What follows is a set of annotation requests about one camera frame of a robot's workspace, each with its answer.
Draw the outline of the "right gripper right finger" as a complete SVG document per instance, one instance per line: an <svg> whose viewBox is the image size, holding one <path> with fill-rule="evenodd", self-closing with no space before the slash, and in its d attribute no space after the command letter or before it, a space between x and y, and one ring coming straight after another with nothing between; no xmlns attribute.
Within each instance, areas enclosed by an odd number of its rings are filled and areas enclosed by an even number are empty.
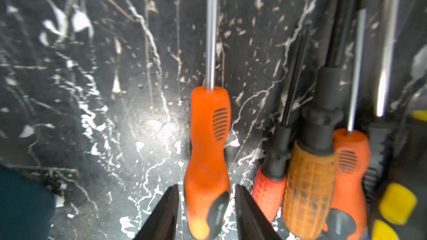
<svg viewBox="0 0 427 240"><path fill-rule="evenodd" d="M245 186L235 186L239 240L281 240Z"/></svg>

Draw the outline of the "amber handle black screwdriver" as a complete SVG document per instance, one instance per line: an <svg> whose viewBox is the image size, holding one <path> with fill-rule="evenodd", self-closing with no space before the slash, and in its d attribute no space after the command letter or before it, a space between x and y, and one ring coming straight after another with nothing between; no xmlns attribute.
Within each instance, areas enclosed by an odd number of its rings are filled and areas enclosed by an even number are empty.
<svg viewBox="0 0 427 240"><path fill-rule="evenodd" d="M294 236L315 240L328 217L336 181L336 125L344 113L339 91L345 44L357 0L338 0L325 64L313 99L303 107L301 136L292 150L286 177L283 220Z"/></svg>

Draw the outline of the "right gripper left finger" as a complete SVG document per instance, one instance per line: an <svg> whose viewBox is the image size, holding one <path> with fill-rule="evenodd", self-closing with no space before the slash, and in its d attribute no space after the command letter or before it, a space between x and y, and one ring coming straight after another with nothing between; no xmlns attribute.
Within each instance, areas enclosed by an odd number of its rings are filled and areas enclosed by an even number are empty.
<svg viewBox="0 0 427 240"><path fill-rule="evenodd" d="M179 187L170 186L134 240L174 240L179 210Z"/></svg>

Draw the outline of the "black yellow handle screwdriver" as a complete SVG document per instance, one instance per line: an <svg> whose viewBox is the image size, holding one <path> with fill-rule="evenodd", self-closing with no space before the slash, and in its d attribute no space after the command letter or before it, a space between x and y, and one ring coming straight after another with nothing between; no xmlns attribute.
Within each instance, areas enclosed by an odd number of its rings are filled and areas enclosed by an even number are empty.
<svg viewBox="0 0 427 240"><path fill-rule="evenodd" d="M389 92L399 0L383 0L379 79L375 114L384 115ZM404 123L407 137L378 188L368 218L372 240L427 237L427 112L414 111Z"/></svg>

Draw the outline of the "small orange handle screwdriver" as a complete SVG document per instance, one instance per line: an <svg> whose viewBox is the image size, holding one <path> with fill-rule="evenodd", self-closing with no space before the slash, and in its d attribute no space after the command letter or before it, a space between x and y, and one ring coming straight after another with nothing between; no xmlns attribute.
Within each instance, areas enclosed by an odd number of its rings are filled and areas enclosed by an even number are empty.
<svg viewBox="0 0 427 240"><path fill-rule="evenodd" d="M366 15L365 7L358 11L347 127L334 132L338 157L336 182L331 210L324 226L324 234L329 240L359 240L367 225L362 178L369 166L370 148L367 136L354 129Z"/></svg>

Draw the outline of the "teal storage tray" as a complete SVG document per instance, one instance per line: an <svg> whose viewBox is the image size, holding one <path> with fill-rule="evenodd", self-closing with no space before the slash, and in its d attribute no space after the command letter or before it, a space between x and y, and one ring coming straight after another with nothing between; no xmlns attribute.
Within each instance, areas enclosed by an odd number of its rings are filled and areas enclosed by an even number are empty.
<svg viewBox="0 0 427 240"><path fill-rule="evenodd" d="M45 186L1 167L1 239L46 240L56 199Z"/></svg>

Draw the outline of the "red handle black screwdriver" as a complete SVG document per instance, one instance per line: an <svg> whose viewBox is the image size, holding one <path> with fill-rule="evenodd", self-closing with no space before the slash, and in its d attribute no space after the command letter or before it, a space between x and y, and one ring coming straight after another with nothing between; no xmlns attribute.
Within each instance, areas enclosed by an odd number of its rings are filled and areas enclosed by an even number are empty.
<svg viewBox="0 0 427 240"><path fill-rule="evenodd" d="M308 38L305 33L298 37L289 69L290 79L285 85L288 96L282 119L276 124L275 131L266 145L265 158L256 174L252 191L252 197L269 222L275 219L279 211L286 186L286 162L290 158L289 143L292 135L290 118L305 60Z"/></svg>

